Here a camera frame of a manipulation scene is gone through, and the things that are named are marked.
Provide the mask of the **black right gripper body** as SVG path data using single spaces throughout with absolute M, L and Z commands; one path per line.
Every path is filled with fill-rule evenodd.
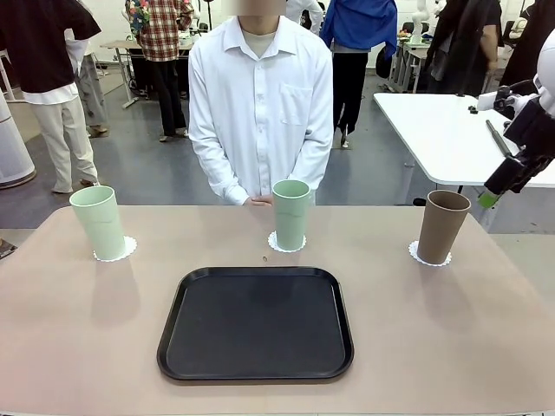
M 554 151 L 554 117 L 544 110 L 539 97 L 531 97 L 520 110 L 515 110 L 504 137 L 532 152 Z

